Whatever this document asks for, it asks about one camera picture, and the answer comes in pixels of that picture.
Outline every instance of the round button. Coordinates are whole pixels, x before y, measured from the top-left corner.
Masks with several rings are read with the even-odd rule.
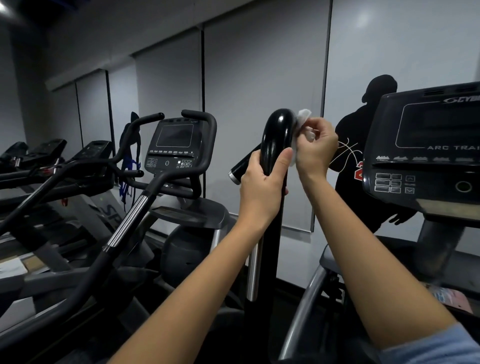
[[[456,183],[455,188],[456,188],[457,191],[463,192],[463,193],[466,194],[467,192],[470,192],[473,187],[472,187],[472,184],[470,182],[460,181],[460,182]]]

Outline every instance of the display screen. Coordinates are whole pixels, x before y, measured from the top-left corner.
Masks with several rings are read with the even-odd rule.
[[[164,125],[156,141],[158,147],[189,148],[192,144],[193,124]]]
[[[398,129],[398,147],[453,145],[478,141],[480,102],[423,103],[405,106]]]

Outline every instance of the wipe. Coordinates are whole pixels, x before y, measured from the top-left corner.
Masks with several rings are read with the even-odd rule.
[[[297,134],[300,128],[305,124],[305,122],[307,121],[307,119],[310,117],[311,114],[312,112],[310,110],[303,109],[303,110],[300,110],[297,115],[297,121],[294,127],[294,133],[293,133],[293,139],[292,139],[293,157],[292,157],[292,161],[290,162],[291,167],[295,165],[295,159],[297,157]],[[312,128],[307,127],[304,134],[310,143],[315,140],[315,133],[313,132]]]

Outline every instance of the light blue sleeve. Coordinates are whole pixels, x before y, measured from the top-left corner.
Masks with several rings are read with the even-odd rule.
[[[480,346],[461,324],[428,338],[386,349],[383,364],[480,364]]]

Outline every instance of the vent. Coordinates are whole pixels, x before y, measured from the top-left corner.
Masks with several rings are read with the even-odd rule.
[[[472,92],[477,90],[477,85],[471,85],[471,86],[463,86],[457,88],[455,91],[456,92]]]
[[[445,89],[437,88],[434,90],[428,90],[423,93],[424,96],[434,96],[434,95],[443,95],[445,93]]]

